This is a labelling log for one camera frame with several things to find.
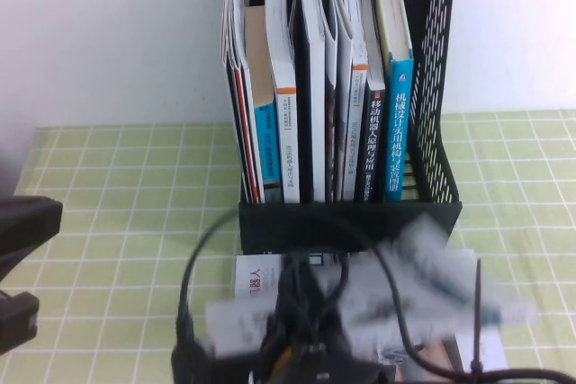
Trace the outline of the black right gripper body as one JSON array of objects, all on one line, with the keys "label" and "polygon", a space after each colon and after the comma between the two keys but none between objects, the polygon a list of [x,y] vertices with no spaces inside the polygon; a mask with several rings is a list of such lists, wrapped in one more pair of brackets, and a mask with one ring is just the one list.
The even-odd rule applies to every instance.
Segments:
[{"label": "black right gripper body", "polygon": [[385,383],[387,369],[339,345],[266,344],[256,355],[216,361],[217,383]]}]

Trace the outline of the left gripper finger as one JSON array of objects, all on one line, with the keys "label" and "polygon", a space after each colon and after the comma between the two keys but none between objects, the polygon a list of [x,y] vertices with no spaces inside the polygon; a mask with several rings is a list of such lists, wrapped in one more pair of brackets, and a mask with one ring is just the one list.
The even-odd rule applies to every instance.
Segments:
[{"label": "left gripper finger", "polygon": [[60,230],[62,203],[42,196],[1,199],[1,279]]},{"label": "left gripper finger", "polygon": [[15,296],[1,292],[0,353],[31,341],[38,332],[39,300],[29,292]]}]

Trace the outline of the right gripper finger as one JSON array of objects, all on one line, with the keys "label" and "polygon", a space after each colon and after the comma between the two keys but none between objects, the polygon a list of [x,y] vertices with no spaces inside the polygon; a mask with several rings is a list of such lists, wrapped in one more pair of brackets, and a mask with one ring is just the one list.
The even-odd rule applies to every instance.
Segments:
[{"label": "right gripper finger", "polygon": [[309,258],[284,255],[272,315],[272,336],[285,344],[321,345],[331,304],[320,288]]}]

